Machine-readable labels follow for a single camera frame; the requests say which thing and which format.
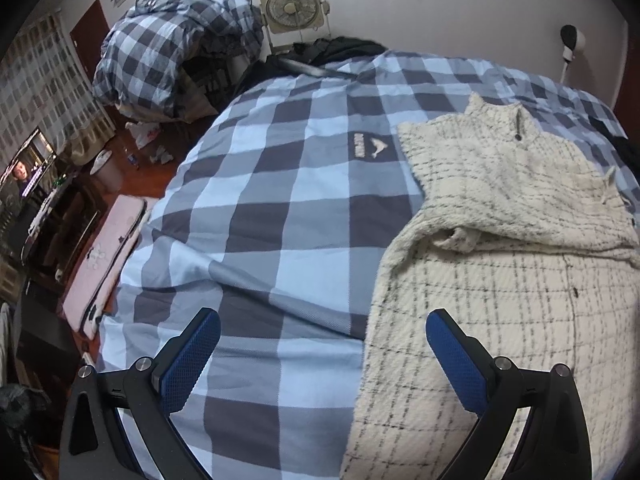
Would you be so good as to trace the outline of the cream tweed plaid jacket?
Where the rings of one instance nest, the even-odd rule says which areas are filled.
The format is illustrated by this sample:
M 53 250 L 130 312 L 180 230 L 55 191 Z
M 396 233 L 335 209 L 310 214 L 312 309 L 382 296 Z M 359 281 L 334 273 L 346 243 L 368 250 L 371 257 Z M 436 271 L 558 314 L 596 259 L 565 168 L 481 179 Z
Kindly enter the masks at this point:
M 497 356 L 573 371 L 612 478 L 639 440 L 639 235 L 614 172 L 477 94 L 397 132 L 425 200 L 378 267 L 342 477 L 434 479 L 471 431 L 426 340 L 444 309 Z

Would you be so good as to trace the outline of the pink padded bench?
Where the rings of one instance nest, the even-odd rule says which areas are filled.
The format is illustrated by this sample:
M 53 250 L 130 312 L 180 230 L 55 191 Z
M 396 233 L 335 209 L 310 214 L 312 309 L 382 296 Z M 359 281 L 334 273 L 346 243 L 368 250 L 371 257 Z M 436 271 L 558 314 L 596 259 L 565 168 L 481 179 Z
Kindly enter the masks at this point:
M 117 196 L 87 255 L 81 259 L 62 304 L 74 332 L 88 339 L 96 336 L 99 318 L 136 244 L 147 212 L 145 198 Z

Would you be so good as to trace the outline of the blue checked bed cover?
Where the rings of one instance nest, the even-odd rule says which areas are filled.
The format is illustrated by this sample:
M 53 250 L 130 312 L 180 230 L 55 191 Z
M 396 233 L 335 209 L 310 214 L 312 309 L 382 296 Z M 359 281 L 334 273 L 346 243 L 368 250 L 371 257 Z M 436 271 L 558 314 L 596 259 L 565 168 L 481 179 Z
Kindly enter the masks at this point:
M 280 77 L 236 98 L 192 148 L 122 269 L 101 325 L 108 370 L 154 356 L 196 312 L 221 338 L 174 422 L 216 479 L 333 479 L 360 382 L 385 248 L 422 205 L 395 129 L 460 113 L 472 93 L 638 181 L 591 94 L 468 58 L 388 51 L 336 79 Z

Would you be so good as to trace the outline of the television screen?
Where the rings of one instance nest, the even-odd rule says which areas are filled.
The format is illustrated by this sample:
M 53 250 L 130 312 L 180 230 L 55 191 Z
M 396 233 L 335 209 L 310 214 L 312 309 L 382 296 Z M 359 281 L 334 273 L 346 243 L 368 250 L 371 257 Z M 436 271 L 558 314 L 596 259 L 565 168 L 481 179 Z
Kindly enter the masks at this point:
M 49 194 L 44 179 L 54 166 L 56 153 L 52 144 L 39 128 L 35 128 L 20 146 L 1 177 L 1 198 L 40 200 Z

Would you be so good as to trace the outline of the dark garment on bed edge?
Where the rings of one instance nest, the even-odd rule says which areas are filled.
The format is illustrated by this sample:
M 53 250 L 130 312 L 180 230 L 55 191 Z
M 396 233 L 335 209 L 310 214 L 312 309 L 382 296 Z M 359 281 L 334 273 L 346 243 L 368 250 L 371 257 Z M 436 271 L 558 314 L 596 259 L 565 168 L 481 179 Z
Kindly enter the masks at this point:
M 636 180 L 640 177 L 640 154 L 639 149 L 634 146 L 627 138 L 623 136 L 614 136 L 611 140 L 612 145 L 616 149 L 620 159 L 629 168 Z

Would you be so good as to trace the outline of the white plastic bag on floor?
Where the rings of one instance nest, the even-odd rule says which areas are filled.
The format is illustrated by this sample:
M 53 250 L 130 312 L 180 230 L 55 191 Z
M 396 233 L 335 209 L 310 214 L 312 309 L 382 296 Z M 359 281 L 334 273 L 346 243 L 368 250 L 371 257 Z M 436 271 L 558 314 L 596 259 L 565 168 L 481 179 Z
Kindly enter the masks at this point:
M 148 146 L 160 134 L 160 125 L 157 122 L 127 122 L 126 129 L 138 150 Z

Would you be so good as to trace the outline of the checked window curtain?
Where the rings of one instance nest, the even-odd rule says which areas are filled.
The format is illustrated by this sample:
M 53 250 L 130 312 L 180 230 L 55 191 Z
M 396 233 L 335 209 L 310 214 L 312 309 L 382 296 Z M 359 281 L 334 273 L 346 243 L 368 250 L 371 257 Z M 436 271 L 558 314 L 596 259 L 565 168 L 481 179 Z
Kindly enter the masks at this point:
M 93 159 L 115 134 L 58 12 L 21 29 L 1 60 L 2 166 L 35 130 L 76 166 Z

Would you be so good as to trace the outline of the crumpled blue checked duvet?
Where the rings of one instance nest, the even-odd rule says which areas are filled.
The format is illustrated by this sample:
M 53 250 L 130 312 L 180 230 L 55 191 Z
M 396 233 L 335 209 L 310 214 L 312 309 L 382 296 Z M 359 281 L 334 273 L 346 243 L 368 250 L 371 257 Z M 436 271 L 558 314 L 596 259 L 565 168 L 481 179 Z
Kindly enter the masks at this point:
M 215 109 L 183 64 L 254 62 L 263 41 L 253 0 L 136 0 L 102 42 L 93 95 L 139 122 L 193 122 Z

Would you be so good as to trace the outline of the beige box fan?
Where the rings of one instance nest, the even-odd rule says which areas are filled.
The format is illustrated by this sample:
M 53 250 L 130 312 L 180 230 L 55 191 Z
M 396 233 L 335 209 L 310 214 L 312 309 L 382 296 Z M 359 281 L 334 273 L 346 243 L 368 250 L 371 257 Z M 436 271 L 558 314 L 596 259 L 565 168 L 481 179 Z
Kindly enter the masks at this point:
M 321 0 L 259 0 L 273 34 L 301 32 L 324 24 Z

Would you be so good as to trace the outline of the white round wall lamp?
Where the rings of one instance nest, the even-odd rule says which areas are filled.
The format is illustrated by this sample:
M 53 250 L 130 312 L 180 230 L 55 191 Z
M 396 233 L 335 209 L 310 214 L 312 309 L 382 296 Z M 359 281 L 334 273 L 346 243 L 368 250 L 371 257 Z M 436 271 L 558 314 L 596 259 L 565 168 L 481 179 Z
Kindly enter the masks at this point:
M 560 37 L 563 45 L 563 68 L 560 84 L 565 84 L 568 71 L 570 70 L 570 64 L 573 63 L 577 53 L 585 50 L 586 37 L 576 26 L 571 24 L 566 24 L 561 27 Z

